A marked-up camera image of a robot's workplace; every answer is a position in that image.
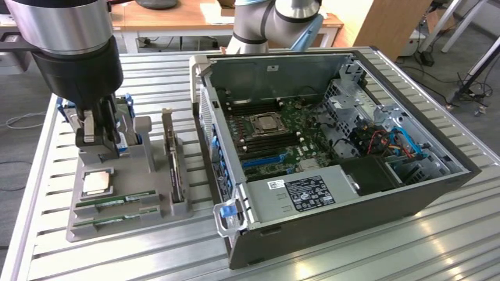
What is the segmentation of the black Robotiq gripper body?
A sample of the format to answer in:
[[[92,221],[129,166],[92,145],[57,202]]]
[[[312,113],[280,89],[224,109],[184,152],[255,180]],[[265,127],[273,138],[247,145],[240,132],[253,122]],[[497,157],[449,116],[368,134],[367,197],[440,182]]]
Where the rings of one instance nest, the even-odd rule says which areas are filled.
[[[63,56],[33,52],[33,59],[51,91],[81,111],[103,114],[103,102],[120,88],[124,76],[116,38],[96,51]]]

